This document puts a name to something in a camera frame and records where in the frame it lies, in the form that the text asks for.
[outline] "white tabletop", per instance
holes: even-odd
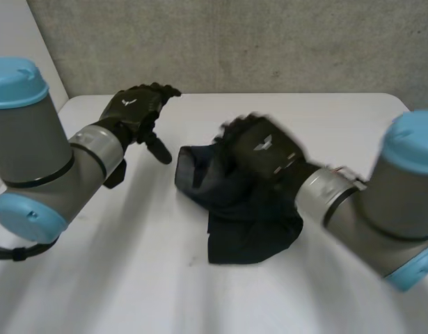
[[[70,100],[59,114],[67,135],[109,99]],[[170,166],[130,147],[125,181],[100,189],[55,247],[0,263],[0,333],[428,333],[428,276],[399,294],[310,222],[261,264],[209,265],[207,212],[177,192],[176,156],[251,111],[284,124],[313,159],[367,177],[382,134],[407,109],[385,94],[172,99],[156,128]],[[0,229],[0,241],[10,238]]]

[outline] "white logo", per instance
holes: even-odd
[[[126,100],[123,100],[123,101],[121,101],[122,102],[122,104],[124,104],[124,106],[128,106],[129,104],[132,104],[133,102],[136,102],[136,99],[135,100],[133,100],[133,101],[126,101]]]
[[[267,150],[272,146],[272,135],[269,135],[268,137],[266,137],[264,139],[264,144],[258,144],[257,146],[255,146],[255,151],[260,151],[260,150]]]

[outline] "gray concrete wall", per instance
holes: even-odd
[[[70,96],[385,92],[428,106],[428,0],[28,0]]]

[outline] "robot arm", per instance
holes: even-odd
[[[293,137],[265,117],[237,119],[223,138],[239,166],[292,196],[305,220],[396,288],[405,291],[428,273],[428,112],[393,122],[367,184],[312,164]]]
[[[172,157],[153,128],[162,107],[180,95],[157,83],[122,90],[97,122],[68,141],[38,68],[0,58],[0,178],[7,186],[0,224],[24,239],[53,243],[102,185],[124,180],[129,145],[145,143],[169,164]]]

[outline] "black cloth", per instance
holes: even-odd
[[[290,247],[302,231],[293,200],[239,170],[221,154],[221,143],[182,147],[175,185],[209,210],[210,263],[264,261]]]

